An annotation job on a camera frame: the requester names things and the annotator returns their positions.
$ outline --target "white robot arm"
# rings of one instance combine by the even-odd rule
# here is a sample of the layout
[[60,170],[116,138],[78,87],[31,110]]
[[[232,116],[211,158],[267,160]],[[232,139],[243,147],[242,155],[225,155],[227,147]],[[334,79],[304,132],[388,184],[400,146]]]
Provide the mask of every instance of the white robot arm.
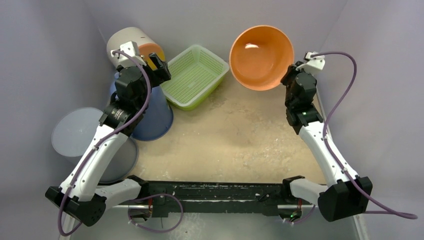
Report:
[[301,176],[285,179],[283,182],[293,197],[318,205],[323,217],[332,222],[363,213],[367,208],[368,199],[353,187],[345,171],[354,177],[355,182],[367,194],[371,193],[373,186],[368,177],[360,177],[352,169],[331,136],[327,135],[326,140],[342,167],[325,145],[324,121],[312,103],[317,92],[317,80],[313,75],[323,69],[325,60],[324,56],[311,57],[314,54],[317,52],[307,52],[305,62],[298,61],[291,65],[281,83],[286,86],[287,121],[311,150],[324,174],[327,186],[310,182]]
[[[149,55],[157,67],[157,70],[153,71],[140,57],[134,42],[125,43],[120,49],[144,66],[152,87],[171,78],[166,62],[161,61],[157,55]],[[300,198],[318,205],[323,217],[330,222],[362,213],[368,200],[351,186],[351,182],[343,172],[348,170],[368,194],[371,193],[372,184],[367,177],[358,176],[337,150],[330,136],[327,140],[336,156],[344,163],[343,168],[337,164],[324,144],[323,119],[312,102],[317,83],[313,74],[323,69],[325,61],[323,56],[311,58],[312,54],[314,52],[306,54],[305,62],[299,61],[291,65],[281,83],[286,86],[287,120],[296,134],[311,149],[324,173],[327,186],[310,182],[302,176],[284,179],[282,184],[168,181],[148,183],[138,177],[130,176],[120,183],[97,188],[112,157],[131,135],[141,117],[101,145],[99,140],[131,119],[146,99],[143,75],[136,69],[132,60],[126,56],[117,56],[121,63],[117,69],[120,72],[120,77],[115,83],[117,91],[111,96],[111,103],[99,120],[100,125],[92,142],[72,173],[60,186],[50,187],[45,196],[58,207],[65,199],[63,210],[88,227],[94,225],[107,209],[128,200],[146,197],[150,193],[172,193],[172,196],[175,195],[184,202],[185,212],[246,212],[275,216],[280,214],[279,206],[288,204],[287,199]],[[84,162],[92,150],[95,152]],[[78,172],[80,174],[72,184]],[[157,217],[180,210],[175,202],[170,203],[166,197],[160,201],[160,205],[154,206]]]
[[142,120],[145,109],[142,106],[147,107],[149,84],[145,83],[147,80],[140,68],[147,74],[151,88],[171,79],[167,63],[152,53],[149,58],[157,68],[152,70],[144,62],[135,42],[122,44],[119,51],[120,54],[110,53],[119,62],[116,92],[103,111],[90,145],[65,181],[45,193],[51,202],[86,226],[95,224],[107,209],[136,199],[141,193],[140,179],[128,178],[97,188],[113,156]]

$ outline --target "purple cable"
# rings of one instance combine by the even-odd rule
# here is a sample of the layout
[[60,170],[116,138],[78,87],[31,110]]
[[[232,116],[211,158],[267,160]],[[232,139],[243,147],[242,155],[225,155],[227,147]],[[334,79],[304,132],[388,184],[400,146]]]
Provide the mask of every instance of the purple cable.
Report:
[[[130,125],[131,123],[133,123],[138,117],[140,117],[141,114],[143,114],[143,112],[146,110],[149,101],[150,101],[150,95],[151,95],[151,84],[150,84],[150,80],[149,80],[149,76],[147,75],[146,71],[143,69],[143,67],[135,60],[133,59],[130,55],[126,54],[123,51],[120,50],[115,50],[112,52],[112,54],[120,54],[123,55],[125,57],[127,57],[131,62],[133,62],[141,71],[141,73],[143,74],[145,81],[146,81],[146,85],[147,85],[147,96],[146,96],[146,100],[143,104],[143,106],[141,107],[141,109],[134,115],[134,117],[132,117],[127,123],[125,123],[124,125],[118,127],[117,129],[115,129],[113,132],[109,133],[108,135],[106,135],[105,137],[103,137],[102,139],[100,139],[98,141],[98,143],[96,145],[94,145],[94,147],[98,150],[99,147],[102,145],[102,143],[104,141],[106,141],[108,138],[110,138],[111,136],[119,133],[121,130],[123,130],[124,128],[128,127],[128,125]],[[84,158],[84,160],[82,161],[81,165],[79,165],[79,168],[75,171],[75,174],[73,175],[73,178],[70,181],[70,185],[74,186],[75,182],[77,181],[77,178],[79,177],[81,171],[83,170],[84,166],[87,164],[87,162],[89,161],[90,157],[93,155],[93,153],[96,150],[91,149],[87,156]],[[69,236],[71,234],[73,234],[80,226],[81,226],[81,222],[78,223],[78,225],[72,229],[70,232],[65,232],[63,227],[62,227],[62,213],[64,211],[65,208],[65,202],[66,199],[68,198],[69,194],[71,193],[72,187],[68,187],[68,189],[66,190],[65,194],[63,195],[62,198],[62,202],[60,203],[60,207],[59,207],[59,214],[57,216],[57,227],[59,229],[59,233],[60,235],[66,237]]]
[[171,194],[167,194],[167,193],[159,193],[159,194],[155,194],[155,195],[151,195],[151,196],[147,196],[147,197],[143,197],[143,198],[139,198],[139,199],[134,199],[134,200],[131,200],[131,202],[144,201],[144,200],[152,199],[152,198],[159,197],[159,196],[167,196],[167,197],[174,199],[178,203],[179,208],[181,209],[181,216],[179,217],[178,222],[173,227],[166,229],[166,230],[156,230],[156,229],[152,229],[152,228],[148,228],[146,226],[140,225],[140,224],[133,221],[133,219],[131,218],[131,215],[130,215],[130,210],[128,210],[129,221],[132,224],[134,224],[136,227],[139,227],[141,229],[144,229],[144,230],[150,231],[152,233],[156,233],[156,234],[164,234],[164,233],[168,233],[168,232],[176,229],[178,227],[178,225],[180,225],[181,221],[183,220],[184,213],[183,213],[183,205],[181,204],[181,202],[175,196],[172,196]]
[[300,220],[298,220],[298,221],[294,221],[293,222],[293,224],[301,224],[301,223],[303,223],[307,218],[309,218],[311,215],[312,215],[312,213],[314,212],[314,210],[315,210],[315,205],[312,207],[312,209],[304,216],[304,217],[302,217]]
[[[326,138],[326,135],[327,135],[327,127],[329,125],[331,117],[333,116],[333,113],[335,112],[337,107],[340,105],[340,103],[343,101],[343,99],[346,97],[346,95],[348,94],[352,85],[354,84],[354,81],[355,81],[355,78],[356,78],[356,75],[357,75],[357,63],[351,55],[349,55],[345,52],[342,52],[342,51],[320,52],[320,53],[317,53],[317,54],[313,54],[310,57],[315,58],[315,57],[319,57],[319,56],[323,56],[323,55],[334,55],[334,54],[346,56],[352,61],[352,63],[353,63],[353,76],[352,76],[352,80],[350,80],[350,83],[347,86],[346,90],[344,91],[343,95],[340,97],[340,99],[337,101],[337,103],[334,105],[334,107],[331,109],[330,113],[328,114],[327,119],[324,122],[324,129],[322,131],[322,138],[324,139],[325,146],[327,147],[328,151],[333,156],[333,158],[335,159],[337,164],[340,166],[341,169],[344,169],[345,167],[343,166],[342,162],[339,160],[339,158],[336,156],[336,154],[334,153],[334,151],[330,147],[328,139]],[[349,180],[352,182],[353,186],[362,195],[364,195],[368,200],[370,200],[371,202],[373,202],[374,204],[376,204],[380,208],[386,210],[386,211],[366,211],[365,212],[366,214],[391,214],[391,215],[396,215],[396,216],[399,216],[399,217],[402,217],[402,218],[405,218],[405,219],[418,219],[418,216],[415,215],[415,214],[399,212],[399,211],[393,210],[393,209],[383,205],[382,203],[380,203],[379,201],[375,200],[370,195],[368,195],[364,190],[362,190],[362,188],[358,186],[358,184],[355,182],[355,180],[353,179],[353,177],[349,174],[349,172],[347,170],[345,170],[344,173],[349,178]]]

